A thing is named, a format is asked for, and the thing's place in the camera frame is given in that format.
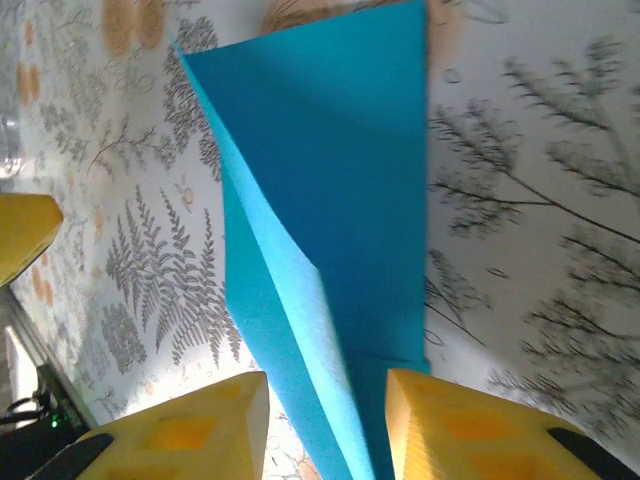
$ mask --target black strap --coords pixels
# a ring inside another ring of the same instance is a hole
[[[640,476],[633,470],[586,435],[566,428],[552,428],[547,431],[602,480],[640,480]]]
[[[113,440],[108,433],[101,433],[69,445],[38,470],[30,480],[75,480]]]

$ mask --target orange pattern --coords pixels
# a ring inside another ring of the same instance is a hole
[[[119,57],[131,45],[131,3],[129,0],[104,0],[102,29],[107,50]]]
[[[101,238],[102,232],[104,231],[104,215],[99,208],[96,208],[93,212],[93,223],[96,226],[96,236]]]
[[[400,1],[402,0],[369,0],[359,2],[356,9],[380,7]],[[454,53],[461,34],[463,16],[462,9],[457,8],[454,2],[425,1],[429,9],[429,71],[433,74]],[[353,10],[352,6],[338,0],[276,0],[265,16],[261,33],[306,25]]]
[[[16,68],[16,82],[18,85],[18,93],[20,95],[22,106],[28,107],[29,102],[31,101],[29,98],[31,88],[29,86],[29,76],[27,75],[27,69],[22,62],[18,63],[18,66]]]
[[[28,47],[33,45],[33,24],[31,23],[31,20],[27,20],[27,23],[24,26],[24,41]]]
[[[40,71],[35,65],[29,70],[29,84],[31,87],[31,97],[33,100],[40,99]]]
[[[162,40],[165,29],[165,11],[162,0],[140,0],[136,11],[136,30],[140,42],[155,48]]]
[[[298,473],[300,474],[301,480],[322,480],[309,457],[305,457],[298,463]]]
[[[53,307],[53,290],[51,289],[51,284],[48,280],[44,281],[44,298],[47,302],[47,305]]]
[[[40,276],[40,270],[38,267],[31,269],[31,279],[33,281],[33,290],[36,293],[36,297],[42,300],[44,297],[44,290],[42,285],[42,277]]]

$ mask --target wallpaper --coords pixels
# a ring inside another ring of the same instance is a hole
[[[65,215],[13,288],[100,423],[258,368],[225,309],[216,141],[170,36],[197,52],[381,3],[0,5],[22,139],[0,187]],[[640,470],[640,3],[429,6],[434,373]],[[318,478],[272,397],[265,478]]]

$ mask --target blue paper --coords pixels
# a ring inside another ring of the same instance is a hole
[[[386,371],[427,368],[424,28],[412,1],[184,57],[229,309],[323,478],[393,478]]]

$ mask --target yellow object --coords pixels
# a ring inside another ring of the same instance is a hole
[[[599,480],[547,429],[552,415],[409,370],[390,370],[396,480]]]
[[[269,424],[264,372],[249,372],[84,436],[115,440],[78,480],[259,480]]]
[[[62,220],[55,200],[47,195],[0,193],[0,286],[51,245]]]

